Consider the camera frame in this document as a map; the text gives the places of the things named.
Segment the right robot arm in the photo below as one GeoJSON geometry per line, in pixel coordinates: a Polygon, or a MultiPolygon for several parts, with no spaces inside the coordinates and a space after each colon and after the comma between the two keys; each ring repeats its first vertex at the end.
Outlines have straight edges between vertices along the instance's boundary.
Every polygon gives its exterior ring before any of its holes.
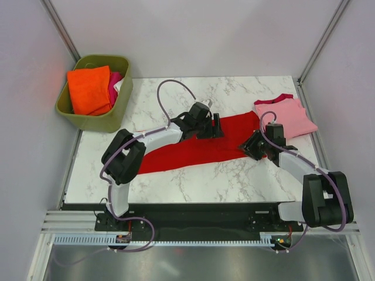
{"type": "Polygon", "coordinates": [[[303,222],[311,228],[324,227],[339,232],[354,220],[347,178],[342,172],[330,172],[306,159],[300,151],[287,145],[281,124],[267,124],[256,130],[240,145],[254,160],[267,157],[302,184],[302,200],[279,203],[268,216],[274,230],[284,229],[290,221],[303,222]]]}

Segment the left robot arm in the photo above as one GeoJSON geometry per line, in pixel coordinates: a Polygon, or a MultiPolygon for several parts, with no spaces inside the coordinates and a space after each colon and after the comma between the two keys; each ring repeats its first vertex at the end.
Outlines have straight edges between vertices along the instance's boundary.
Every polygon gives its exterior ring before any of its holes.
{"type": "Polygon", "coordinates": [[[116,230],[128,225],[128,194],[130,182],[138,175],[144,157],[164,146],[185,140],[222,138],[220,115],[209,106],[196,102],[188,112],[169,118],[165,126],[132,133],[126,129],[117,132],[101,162],[100,179],[108,186],[108,223],[116,230]]]}

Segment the red t-shirt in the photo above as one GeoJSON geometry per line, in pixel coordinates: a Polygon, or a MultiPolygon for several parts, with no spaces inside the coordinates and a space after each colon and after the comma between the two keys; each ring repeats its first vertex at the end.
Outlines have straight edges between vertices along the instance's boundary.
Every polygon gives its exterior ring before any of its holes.
{"type": "Polygon", "coordinates": [[[240,149],[254,131],[260,120],[253,112],[220,118],[224,136],[214,139],[188,139],[164,146],[144,156],[139,174],[165,172],[182,167],[203,165],[243,158],[240,149]]]}

